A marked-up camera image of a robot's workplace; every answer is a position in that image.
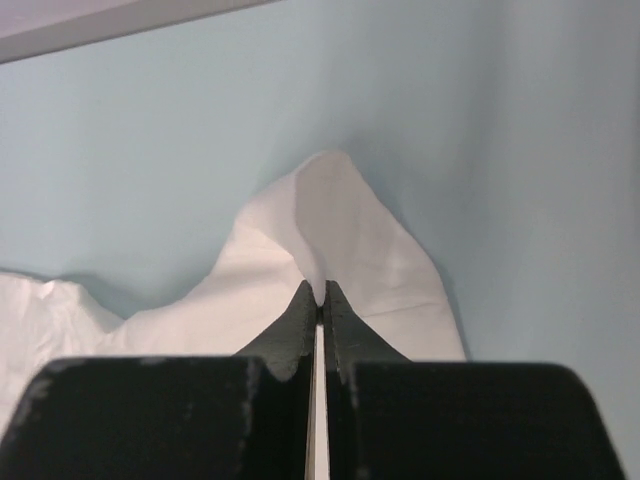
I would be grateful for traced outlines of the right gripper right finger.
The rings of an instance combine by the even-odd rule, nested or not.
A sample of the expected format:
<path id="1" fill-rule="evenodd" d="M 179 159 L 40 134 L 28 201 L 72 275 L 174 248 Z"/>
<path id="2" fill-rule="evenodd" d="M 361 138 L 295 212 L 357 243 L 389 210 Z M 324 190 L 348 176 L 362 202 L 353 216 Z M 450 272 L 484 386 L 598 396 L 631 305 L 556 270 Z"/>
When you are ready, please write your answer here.
<path id="1" fill-rule="evenodd" d="M 579 376 L 552 363 L 412 361 L 326 285 L 333 479 L 621 479 Z"/>

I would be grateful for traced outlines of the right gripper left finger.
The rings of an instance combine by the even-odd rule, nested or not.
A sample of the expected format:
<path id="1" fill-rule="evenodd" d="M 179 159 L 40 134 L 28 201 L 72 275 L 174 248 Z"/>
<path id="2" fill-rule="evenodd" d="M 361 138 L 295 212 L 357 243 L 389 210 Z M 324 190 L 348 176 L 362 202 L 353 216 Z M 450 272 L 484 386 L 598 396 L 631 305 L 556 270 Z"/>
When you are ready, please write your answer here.
<path id="1" fill-rule="evenodd" d="M 317 307 L 307 282 L 231 356 L 55 360 L 1 441 L 5 479 L 306 479 Z"/>

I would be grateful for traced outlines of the white daisy print t-shirt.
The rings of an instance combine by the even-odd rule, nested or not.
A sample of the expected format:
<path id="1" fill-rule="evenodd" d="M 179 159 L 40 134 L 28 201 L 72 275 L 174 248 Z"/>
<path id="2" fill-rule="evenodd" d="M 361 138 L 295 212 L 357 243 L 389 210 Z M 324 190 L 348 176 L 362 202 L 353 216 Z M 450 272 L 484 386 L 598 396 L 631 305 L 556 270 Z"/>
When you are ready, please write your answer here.
<path id="1" fill-rule="evenodd" d="M 342 152 L 324 152 L 249 201 L 208 276 L 128 319 L 70 281 L 1 277 L 1 419 L 34 374 L 77 356 L 233 354 L 302 283 L 321 305 L 336 282 L 356 314 L 412 360 L 465 353 L 440 275 Z"/>

